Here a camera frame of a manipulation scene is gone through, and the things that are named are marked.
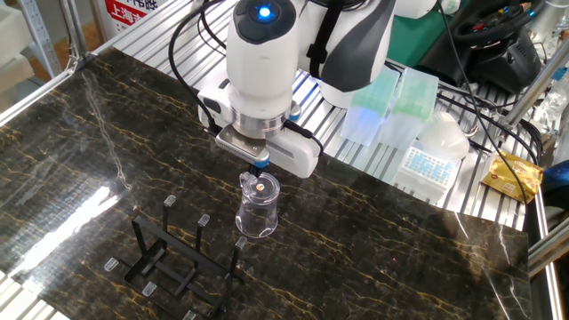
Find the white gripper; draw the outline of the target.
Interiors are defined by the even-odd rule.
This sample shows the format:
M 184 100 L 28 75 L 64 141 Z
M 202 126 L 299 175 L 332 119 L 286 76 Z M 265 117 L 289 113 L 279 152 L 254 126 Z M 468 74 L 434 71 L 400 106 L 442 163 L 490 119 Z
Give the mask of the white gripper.
M 250 164 L 249 173 L 260 176 L 269 164 L 274 164 L 299 178 L 307 178 L 315 170 L 320 147 L 315 140 L 300 133 L 293 121 L 300 107 L 292 103 L 274 118 L 246 116 L 235 109 L 230 98 L 237 96 L 229 80 L 205 87 L 198 98 L 205 104 L 220 131 L 215 143 L 230 154 Z

